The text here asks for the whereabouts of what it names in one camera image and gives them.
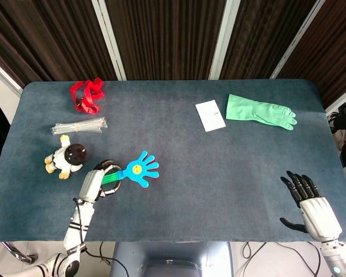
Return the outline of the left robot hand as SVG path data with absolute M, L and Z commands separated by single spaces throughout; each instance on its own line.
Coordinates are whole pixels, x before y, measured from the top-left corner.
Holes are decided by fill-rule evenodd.
M 89 171 L 83 181 L 79 199 L 90 203 L 95 203 L 100 197 L 106 197 L 116 193 L 121 187 L 121 180 L 118 179 L 117 172 L 121 167 L 113 160 L 104 160 L 97 164 L 93 170 Z M 104 190 L 102 184 L 114 183 L 113 188 Z

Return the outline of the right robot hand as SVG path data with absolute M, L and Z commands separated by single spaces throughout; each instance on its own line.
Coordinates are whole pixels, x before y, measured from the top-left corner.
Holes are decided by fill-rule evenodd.
M 331 205 L 322 196 L 315 182 L 306 175 L 291 171 L 287 171 L 286 174 L 287 178 L 280 179 L 299 209 L 303 223 L 292 223 L 286 218 L 280 218 L 280 222 L 291 230 L 308 233 L 315 241 L 321 243 L 337 240 L 342 228 Z

